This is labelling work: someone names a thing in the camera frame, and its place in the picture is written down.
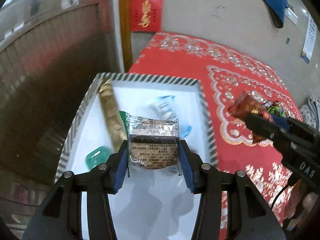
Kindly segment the person's right hand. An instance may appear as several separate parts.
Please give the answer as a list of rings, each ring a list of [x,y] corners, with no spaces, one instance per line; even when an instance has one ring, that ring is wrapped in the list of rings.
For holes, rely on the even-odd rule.
[[[307,193],[307,187],[308,186],[304,181],[299,180],[292,188],[289,201],[284,210],[284,219],[291,219],[287,228],[289,231],[293,230],[295,227],[300,228],[303,225],[304,220],[308,217],[319,197],[319,195],[314,192]],[[297,218],[293,218],[298,204],[302,204],[303,211]]]

